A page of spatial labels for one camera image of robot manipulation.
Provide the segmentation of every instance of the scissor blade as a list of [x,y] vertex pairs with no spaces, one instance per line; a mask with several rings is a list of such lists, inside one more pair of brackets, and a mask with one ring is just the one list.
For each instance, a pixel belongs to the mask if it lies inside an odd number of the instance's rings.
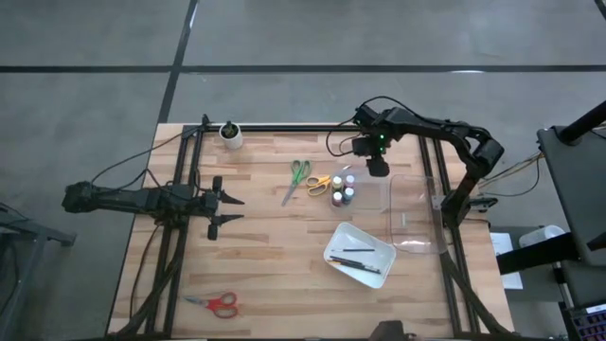
[[186,296],[184,297],[184,299],[189,302],[189,303],[193,303],[193,304],[199,304],[202,305],[203,301],[198,298],[198,297],[192,297],[192,296]]
[[282,206],[286,205],[286,202],[288,202],[289,199],[291,199],[291,195],[293,195],[294,189],[296,188],[296,186],[291,185],[291,187],[289,188],[288,192],[286,192],[286,196],[284,197],[284,200],[282,200]]

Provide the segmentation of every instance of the white tray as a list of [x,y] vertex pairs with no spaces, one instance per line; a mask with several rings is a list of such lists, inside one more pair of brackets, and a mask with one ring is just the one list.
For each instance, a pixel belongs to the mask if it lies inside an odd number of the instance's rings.
[[[333,249],[346,248],[372,248],[374,252],[335,252]],[[364,270],[354,269],[329,262],[330,256],[340,257],[347,260],[356,260],[364,265],[369,265],[381,271],[373,274]],[[333,268],[362,282],[363,284],[379,289],[385,283],[391,265],[396,259],[396,248],[386,242],[380,241],[367,234],[358,227],[349,223],[340,223],[334,231],[329,244],[324,250],[324,260]]]

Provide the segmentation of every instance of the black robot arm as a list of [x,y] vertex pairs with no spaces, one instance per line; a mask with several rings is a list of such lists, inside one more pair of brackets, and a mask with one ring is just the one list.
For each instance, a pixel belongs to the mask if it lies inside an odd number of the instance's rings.
[[[370,156],[366,160],[372,176],[386,176],[389,166],[383,154],[391,141],[399,141],[406,134],[420,135],[450,142],[466,166],[466,174],[456,190],[447,193],[441,211],[448,226],[459,226],[470,210],[470,194],[481,178],[488,175],[503,155],[503,147],[483,128],[465,122],[451,122],[421,117],[412,111],[394,107],[380,114],[367,105],[356,110],[353,123],[363,136],[351,142],[353,153]],[[477,142],[472,149],[469,139]]]
[[219,202],[243,205],[244,202],[232,198],[221,189],[223,179],[216,176],[212,189],[201,189],[200,196],[194,196],[190,185],[168,185],[138,190],[103,188],[90,182],[78,182],[65,189],[62,206],[67,212],[82,213],[96,209],[147,214],[157,224],[177,224],[184,216],[207,217],[208,238],[217,239],[221,224],[243,217],[241,214],[215,215]]

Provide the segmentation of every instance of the transparent bin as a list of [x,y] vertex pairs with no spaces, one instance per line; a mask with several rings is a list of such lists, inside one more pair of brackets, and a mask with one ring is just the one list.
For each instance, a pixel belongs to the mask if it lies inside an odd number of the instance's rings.
[[394,175],[389,187],[389,235],[400,251],[439,254],[448,250],[440,204],[444,196],[437,179]]
[[341,176],[344,180],[348,175],[355,177],[353,199],[348,205],[335,206],[332,204],[332,188],[330,188],[330,207],[337,213],[351,214],[380,214],[389,208],[389,180],[386,177],[374,177],[368,173],[366,166],[347,166],[330,176]]

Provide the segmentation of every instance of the gray floor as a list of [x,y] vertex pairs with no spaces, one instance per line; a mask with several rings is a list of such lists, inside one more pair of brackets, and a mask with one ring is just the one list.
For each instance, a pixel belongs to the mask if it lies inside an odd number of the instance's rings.
[[[0,3],[0,65],[169,64],[188,0]],[[185,64],[587,64],[606,62],[592,0],[202,0]],[[133,217],[64,213],[65,185],[150,146],[168,75],[0,74],[0,201],[79,234],[53,245],[20,333],[65,340],[104,332]],[[429,117],[488,128],[506,167],[537,150],[536,130],[604,100],[602,73],[182,75],[169,122],[338,121],[375,95]],[[384,107],[386,103],[377,103]],[[128,182],[136,159],[100,180]],[[490,188],[529,187],[528,169]],[[490,211],[500,225],[566,227],[546,168],[531,193]],[[511,303],[516,330],[563,332],[553,304]]]

